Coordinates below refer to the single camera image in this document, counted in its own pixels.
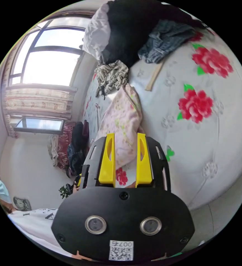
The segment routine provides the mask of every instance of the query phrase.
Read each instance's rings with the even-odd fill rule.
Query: backpack
[[[76,175],[80,175],[82,171],[82,166],[85,161],[85,155],[83,150],[75,151],[74,146],[71,144],[68,145],[67,149],[69,166],[72,172]]]

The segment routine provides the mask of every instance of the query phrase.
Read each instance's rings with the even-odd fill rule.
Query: glass window pane
[[[61,124],[61,120],[26,118],[26,128],[30,129],[60,130]],[[20,121],[16,127],[23,128],[22,121]]]
[[[10,85],[15,85],[18,83],[20,83],[20,77],[15,77],[15,78],[10,79]]]
[[[79,30],[47,30],[44,31],[37,41],[35,47],[56,45],[66,46],[79,49],[79,46],[83,44],[82,38],[84,37],[84,31]]]
[[[48,21],[41,22],[37,24],[38,27],[42,28]]]
[[[73,26],[86,28],[90,22],[90,19],[82,18],[82,17],[61,17],[58,19],[54,19],[49,27],[57,27],[57,26]]]
[[[79,55],[57,51],[30,53],[23,83],[69,86]]]
[[[33,42],[33,40],[35,39],[36,35],[38,34],[38,31],[37,32],[34,32],[34,33],[31,33],[25,40],[21,50],[20,50],[20,53],[18,55],[18,58],[17,58],[17,61],[16,61],[16,64],[14,66],[14,72],[13,74],[18,74],[18,73],[21,73],[22,71],[22,68],[23,68],[23,64],[24,64],[24,61],[25,61],[25,58],[26,58],[26,55],[29,51],[29,48]]]

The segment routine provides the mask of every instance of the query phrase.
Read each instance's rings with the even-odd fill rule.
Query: wooden stick
[[[147,87],[145,88],[146,91],[152,91],[153,84],[154,84],[157,76],[159,75],[164,62],[165,62],[165,59],[163,59],[159,64],[157,64],[157,66],[156,66],[156,68],[152,74],[151,80],[150,80],[149,84],[147,85]]]

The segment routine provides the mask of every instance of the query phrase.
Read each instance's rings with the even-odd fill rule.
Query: zebra print fabric
[[[95,73],[99,84],[96,97],[100,91],[105,97],[112,89],[119,90],[122,85],[128,83],[128,67],[120,60],[109,65],[98,65]]]

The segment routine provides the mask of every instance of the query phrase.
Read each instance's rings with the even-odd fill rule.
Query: white pillow
[[[91,54],[97,60],[99,60],[102,51],[109,43],[111,29],[108,22],[108,11],[109,6],[107,4],[103,4],[96,11],[85,30],[83,38],[82,50]]]

